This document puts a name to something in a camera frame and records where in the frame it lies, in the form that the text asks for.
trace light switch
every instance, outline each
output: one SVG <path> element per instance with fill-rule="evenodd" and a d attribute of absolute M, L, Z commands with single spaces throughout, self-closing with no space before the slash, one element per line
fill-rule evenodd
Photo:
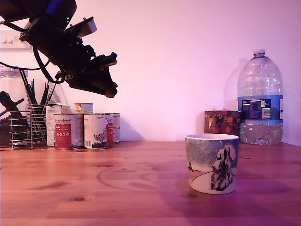
<path fill-rule="evenodd" d="M 32 51 L 32 46 L 28 42 L 19 40 L 20 32 L 14 30 L 0 30 L 0 35 L 1 52 Z"/>
<path fill-rule="evenodd" d="M 4 42 L 6 42 L 6 35 L 2 35 L 1 36 L 1 41 L 4 43 Z"/>
<path fill-rule="evenodd" d="M 7 41 L 8 41 L 8 42 L 13 42 L 13 37 L 12 37 L 11 35 L 8 35 L 8 36 L 7 36 Z"/>

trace barcode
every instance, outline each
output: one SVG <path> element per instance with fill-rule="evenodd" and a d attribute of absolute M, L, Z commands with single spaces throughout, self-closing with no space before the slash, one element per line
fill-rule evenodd
<path fill-rule="evenodd" d="M 271 118 L 271 109 L 269 107 L 262 109 L 262 118 L 270 119 Z"/>
<path fill-rule="evenodd" d="M 91 140 L 86 140 L 86 147 L 92 147 L 92 141 Z"/>

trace snowy tree drawing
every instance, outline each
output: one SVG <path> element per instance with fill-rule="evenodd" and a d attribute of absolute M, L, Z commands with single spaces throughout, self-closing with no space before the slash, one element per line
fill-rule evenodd
<path fill-rule="evenodd" d="M 223 191 L 233 183 L 231 163 L 235 161 L 236 153 L 232 145 L 225 145 L 216 155 L 216 161 L 212 165 L 211 190 Z"/>

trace bottle cap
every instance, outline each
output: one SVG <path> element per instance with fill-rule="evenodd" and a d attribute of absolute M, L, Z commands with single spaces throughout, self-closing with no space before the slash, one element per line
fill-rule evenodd
<path fill-rule="evenodd" d="M 265 49 L 260 48 L 260 49 L 257 49 L 257 50 L 254 51 L 254 55 L 255 55 L 255 54 L 259 54 L 259 53 L 265 54 Z"/>

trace water bottle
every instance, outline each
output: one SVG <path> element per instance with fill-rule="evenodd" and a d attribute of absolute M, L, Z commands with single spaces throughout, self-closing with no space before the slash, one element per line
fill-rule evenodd
<path fill-rule="evenodd" d="M 259 49 L 238 79 L 238 110 L 242 112 L 243 143 L 274 145 L 283 136 L 282 76 L 276 64 Z"/>

